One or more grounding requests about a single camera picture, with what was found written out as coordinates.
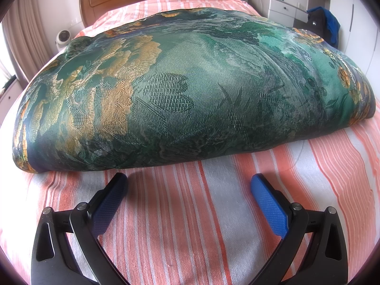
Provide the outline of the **white wardrobe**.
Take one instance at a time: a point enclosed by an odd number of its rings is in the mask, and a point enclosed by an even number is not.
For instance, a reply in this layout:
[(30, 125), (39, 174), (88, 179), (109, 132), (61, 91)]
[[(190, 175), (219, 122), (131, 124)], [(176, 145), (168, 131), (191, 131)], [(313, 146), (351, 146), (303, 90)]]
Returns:
[(379, 84), (379, 28), (360, 0), (330, 0), (329, 10), (341, 25), (339, 49), (372, 84)]

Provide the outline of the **beige curtain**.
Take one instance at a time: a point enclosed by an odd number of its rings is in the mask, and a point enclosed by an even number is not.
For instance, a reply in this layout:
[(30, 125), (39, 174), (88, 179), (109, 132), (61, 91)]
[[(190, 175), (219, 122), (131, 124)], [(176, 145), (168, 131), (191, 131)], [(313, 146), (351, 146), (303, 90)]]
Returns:
[(38, 0), (14, 0), (3, 20), (10, 53), (26, 81), (54, 56), (41, 20)]

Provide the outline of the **green patterned silk jacket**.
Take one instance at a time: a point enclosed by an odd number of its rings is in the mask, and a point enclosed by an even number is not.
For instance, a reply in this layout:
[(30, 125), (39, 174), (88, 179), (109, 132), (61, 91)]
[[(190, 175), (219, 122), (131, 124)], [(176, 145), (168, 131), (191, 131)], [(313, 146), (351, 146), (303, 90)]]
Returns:
[(26, 172), (192, 162), (315, 138), (375, 113), (363, 72), (307, 30), (218, 8), (73, 40), (19, 105)]

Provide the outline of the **white bedside cabinet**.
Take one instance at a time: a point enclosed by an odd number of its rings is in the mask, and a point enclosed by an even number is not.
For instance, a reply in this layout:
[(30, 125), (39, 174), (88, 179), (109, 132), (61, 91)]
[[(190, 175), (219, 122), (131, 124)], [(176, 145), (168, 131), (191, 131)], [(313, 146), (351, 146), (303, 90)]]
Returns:
[(309, 19), (304, 10), (280, 0), (248, 0), (262, 17), (282, 24), (286, 27), (295, 27), (298, 23), (306, 23)]

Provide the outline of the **white low drawer cabinet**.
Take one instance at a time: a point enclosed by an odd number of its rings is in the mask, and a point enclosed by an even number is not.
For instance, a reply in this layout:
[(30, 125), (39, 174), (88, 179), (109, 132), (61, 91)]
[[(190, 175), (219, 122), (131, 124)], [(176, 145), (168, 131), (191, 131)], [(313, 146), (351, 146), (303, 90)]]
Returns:
[(1, 103), (0, 103), (0, 123), (2, 124), (5, 116), (17, 100), (19, 95), (23, 92), (23, 88), (16, 76), (13, 76), (1, 90)]

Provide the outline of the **small white fan heater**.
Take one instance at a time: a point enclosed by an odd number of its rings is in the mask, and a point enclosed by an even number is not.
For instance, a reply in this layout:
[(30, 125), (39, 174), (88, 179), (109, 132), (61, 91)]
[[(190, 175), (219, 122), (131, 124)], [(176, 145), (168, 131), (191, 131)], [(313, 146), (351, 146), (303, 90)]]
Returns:
[(67, 47), (67, 45), (71, 41), (71, 33), (69, 30), (61, 30), (55, 39), (55, 45), (57, 47), (57, 50), (60, 52), (64, 48)]

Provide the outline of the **pink striped bed sheet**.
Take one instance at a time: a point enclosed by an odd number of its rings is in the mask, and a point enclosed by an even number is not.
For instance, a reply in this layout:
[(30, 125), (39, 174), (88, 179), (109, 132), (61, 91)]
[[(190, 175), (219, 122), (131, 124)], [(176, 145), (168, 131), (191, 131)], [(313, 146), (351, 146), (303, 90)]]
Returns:
[[(190, 1), (135, 3), (103, 15), (95, 26), (111, 28), (112, 20), (126, 23), (188, 8), (194, 5)], [(206, 6), (212, 0), (193, 1)], [(359, 58), (355, 62), (372, 58), (363, 61), (362, 70), (379, 100), (379, 30), (376, 45), (368, 45), (369, 52), (359, 41), (354, 52), (346, 53)], [(18, 101), (1, 126), (1, 248), (30, 283), (42, 209), (72, 209), (116, 171), (19, 170), (12, 159)], [(132, 284), (247, 284), (280, 242), (249, 191), (252, 175), (259, 172), (306, 209), (336, 207), (351, 279), (379, 241), (379, 102), (372, 119), (327, 136), (252, 154), (124, 172), (130, 191), (100, 242)]]

